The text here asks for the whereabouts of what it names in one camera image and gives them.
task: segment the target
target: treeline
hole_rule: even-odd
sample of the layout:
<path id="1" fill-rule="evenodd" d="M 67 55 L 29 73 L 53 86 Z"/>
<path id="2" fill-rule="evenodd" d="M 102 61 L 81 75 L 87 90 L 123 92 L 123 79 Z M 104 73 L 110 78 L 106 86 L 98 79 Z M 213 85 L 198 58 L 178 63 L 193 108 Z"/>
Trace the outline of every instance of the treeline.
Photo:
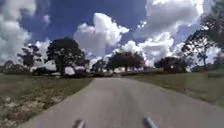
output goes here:
<path id="1" fill-rule="evenodd" d="M 224 1 L 215 0 L 211 12 L 202 17 L 202 28 L 191 34 L 176 57 L 166 57 L 155 63 L 167 72 L 184 72 L 191 69 L 201 72 L 224 67 Z M 221 49 L 214 63 L 208 63 L 208 51 L 212 47 Z"/>

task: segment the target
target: grass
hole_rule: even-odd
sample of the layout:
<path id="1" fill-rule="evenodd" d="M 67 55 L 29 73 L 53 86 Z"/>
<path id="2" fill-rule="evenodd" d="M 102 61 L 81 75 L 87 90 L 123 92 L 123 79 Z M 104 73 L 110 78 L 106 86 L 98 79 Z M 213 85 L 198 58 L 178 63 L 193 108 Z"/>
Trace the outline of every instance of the grass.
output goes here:
<path id="1" fill-rule="evenodd" d="M 91 81 L 0 75 L 0 127 L 17 127 Z"/>
<path id="2" fill-rule="evenodd" d="M 224 70 L 203 73 L 133 76 L 131 78 L 224 107 Z"/>

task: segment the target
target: asphalt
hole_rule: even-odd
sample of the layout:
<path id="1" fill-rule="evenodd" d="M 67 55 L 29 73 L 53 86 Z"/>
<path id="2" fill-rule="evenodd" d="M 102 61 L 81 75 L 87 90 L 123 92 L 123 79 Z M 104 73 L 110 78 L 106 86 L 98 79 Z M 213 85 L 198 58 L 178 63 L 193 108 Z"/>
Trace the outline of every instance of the asphalt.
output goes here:
<path id="1" fill-rule="evenodd" d="M 224 109 L 158 86 L 122 78 L 95 79 L 20 128 L 224 128 Z"/>

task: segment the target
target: blue sky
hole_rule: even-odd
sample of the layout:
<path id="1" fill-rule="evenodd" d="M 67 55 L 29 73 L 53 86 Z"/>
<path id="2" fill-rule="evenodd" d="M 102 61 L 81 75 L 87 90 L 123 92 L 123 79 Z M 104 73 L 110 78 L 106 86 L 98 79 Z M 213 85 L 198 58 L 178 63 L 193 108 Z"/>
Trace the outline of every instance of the blue sky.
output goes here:
<path id="1" fill-rule="evenodd" d="M 144 7 L 144 0 L 51 0 L 46 11 L 39 14 L 37 10 L 36 17 L 23 19 L 22 24 L 33 34 L 33 40 L 72 37 L 78 25 L 83 22 L 93 24 L 96 12 L 112 17 L 119 25 L 135 29 L 145 17 Z M 42 20 L 44 13 L 51 17 L 47 27 Z"/>
<path id="2" fill-rule="evenodd" d="M 24 43 L 44 54 L 52 40 L 71 37 L 95 57 L 124 49 L 150 65 L 174 55 L 209 8 L 210 0 L 3 0 L 0 63 L 16 61 Z"/>

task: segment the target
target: green tree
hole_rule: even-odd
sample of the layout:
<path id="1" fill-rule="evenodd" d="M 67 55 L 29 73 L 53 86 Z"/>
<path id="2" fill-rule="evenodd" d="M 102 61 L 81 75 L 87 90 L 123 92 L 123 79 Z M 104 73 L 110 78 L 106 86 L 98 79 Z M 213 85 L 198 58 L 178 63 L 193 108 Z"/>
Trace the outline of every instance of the green tree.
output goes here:
<path id="1" fill-rule="evenodd" d="M 120 51 L 114 53 L 108 60 L 107 69 L 115 69 L 119 67 L 124 67 L 125 71 L 128 71 L 128 68 L 140 68 L 145 64 L 144 58 L 140 53 L 133 53 L 130 51 Z"/>
<path id="2" fill-rule="evenodd" d="M 62 76 L 64 76 L 66 66 L 85 66 L 88 62 L 78 43 L 68 37 L 54 40 L 48 47 L 47 56 L 48 60 L 55 61 L 57 71 Z"/>
<path id="3" fill-rule="evenodd" d="M 202 18 L 207 35 L 210 39 L 218 43 L 218 46 L 224 50 L 224 1 L 214 0 L 214 6 L 211 12 Z"/>
<path id="4" fill-rule="evenodd" d="M 215 46 L 216 43 L 209 40 L 206 30 L 197 30 L 187 38 L 181 51 L 189 58 L 193 59 L 196 56 L 199 62 L 203 62 L 204 68 L 207 69 L 207 51 Z"/>
<path id="5" fill-rule="evenodd" d="M 13 67 L 14 63 L 12 60 L 8 60 L 5 62 L 4 64 L 4 72 L 6 72 L 7 70 L 11 69 Z"/>
<path id="6" fill-rule="evenodd" d="M 180 58 L 176 57 L 165 57 L 157 61 L 155 64 L 156 68 L 163 68 L 168 73 L 180 73 L 186 72 L 188 64 Z"/>
<path id="7" fill-rule="evenodd" d="M 17 56 L 22 59 L 24 66 L 28 70 L 34 65 L 35 61 L 41 61 L 41 54 L 39 53 L 39 48 L 35 45 L 30 45 L 25 48 L 22 48 L 23 53 L 18 53 Z"/>
<path id="8" fill-rule="evenodd" d="M 92 66 L 92 71 L 94 72 L 103 72 L 103 69 L 106 67 L 106 61 L 103 59 L 98 60 L 95 64 Z"/>

